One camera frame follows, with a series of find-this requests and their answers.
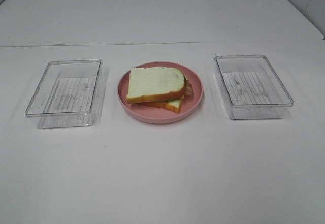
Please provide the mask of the right clear plastic tray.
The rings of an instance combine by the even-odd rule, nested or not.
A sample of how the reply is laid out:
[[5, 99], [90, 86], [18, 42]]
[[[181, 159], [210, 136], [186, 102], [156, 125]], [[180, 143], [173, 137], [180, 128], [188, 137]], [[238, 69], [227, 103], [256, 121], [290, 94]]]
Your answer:
[[294, 101], [264, 55], [217, 56], [216, 80], [231, 120], [281, 119]]

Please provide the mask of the green lettuce leaf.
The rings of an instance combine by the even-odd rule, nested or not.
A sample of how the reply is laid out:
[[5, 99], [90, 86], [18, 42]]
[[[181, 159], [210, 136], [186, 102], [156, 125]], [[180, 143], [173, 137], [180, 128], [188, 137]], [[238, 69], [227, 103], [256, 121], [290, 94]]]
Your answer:
[[165, 103], [173, 103], [173, 102], [176, 102], [178, 100], [179, 100], [179, 98], [177, 98], [177, 99], [174, 98], [174, 99], [165, 100], [163, 102], [165, 102]]

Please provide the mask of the bread slice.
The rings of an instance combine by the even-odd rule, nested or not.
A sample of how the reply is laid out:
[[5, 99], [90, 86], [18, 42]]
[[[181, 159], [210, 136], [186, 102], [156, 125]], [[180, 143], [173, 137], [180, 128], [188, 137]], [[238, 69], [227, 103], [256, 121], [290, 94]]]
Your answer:
[[157, 101], [157, 102], [143, 102], [141, 104], [144, 106], [148, 106], [148, 107], [163, 108], [163, 109], [172, 111], [174, 113], [179, 113], [183, 99], [184, 99], [184, 96], [182, 96], [178, 101], [173, 102], [173, 103], [165, 103], [163, 101]]
[[176, 68], [132, 68], [129, 73], [128, 103], [178, 99], [185, 94], [186, 78]]

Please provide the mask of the clear plastic tray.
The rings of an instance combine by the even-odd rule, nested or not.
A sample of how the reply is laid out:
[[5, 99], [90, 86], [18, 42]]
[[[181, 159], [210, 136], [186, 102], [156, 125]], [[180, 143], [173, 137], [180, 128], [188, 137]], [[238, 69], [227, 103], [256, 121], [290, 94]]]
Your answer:
[[94, 124], [103, 95], [102, 61], [51, 61], [25, 111], [38, 129]]
[[231, 120], [281, 119], [294, 101], [264, 55], [217, 56], [216, 80]]

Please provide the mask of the pink round plate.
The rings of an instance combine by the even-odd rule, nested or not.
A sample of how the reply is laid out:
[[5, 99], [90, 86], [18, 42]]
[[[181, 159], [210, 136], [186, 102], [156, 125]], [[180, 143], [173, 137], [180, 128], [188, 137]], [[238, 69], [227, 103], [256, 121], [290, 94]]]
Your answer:
[[163, 108], [148, 107], [141, 104], [130, 104], [126, 101], [127, 87], [129, 82], [129, 72], [126, 72], [121, 77], [117, 88], [118, 98], [126, 113], [142, 122], [166, 124], [180, 121], [197, 110], [204, 94], [203, 83], [198, 74], [192, 69], [174, 62], [149, 62], [141, 64], [138, 67], [150, 68], [155, 66], [172, 67], [182, 71], [185, 77], [192, 84], [193, 96], [183, 100], [179, 113], [174, 113]]

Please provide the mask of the bacon strip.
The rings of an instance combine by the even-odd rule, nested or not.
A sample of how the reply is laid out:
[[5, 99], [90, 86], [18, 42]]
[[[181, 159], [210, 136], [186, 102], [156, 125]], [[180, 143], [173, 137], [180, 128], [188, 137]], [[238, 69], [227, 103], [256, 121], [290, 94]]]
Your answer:
[[185, 78], [185, 80], [186, 80], [186, 88], [185, 88], [184, 96], [191, 97], [194, 94], [192, 84], [187, 78]]

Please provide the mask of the left clear plastic tray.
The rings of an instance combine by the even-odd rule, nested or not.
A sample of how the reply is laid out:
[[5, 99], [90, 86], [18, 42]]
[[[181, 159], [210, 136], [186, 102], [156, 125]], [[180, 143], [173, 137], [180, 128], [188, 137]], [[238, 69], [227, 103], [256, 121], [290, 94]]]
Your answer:
[[103, 95], [102, 61], [51, 61], [25, 111], [38, 129], [94, 124]]

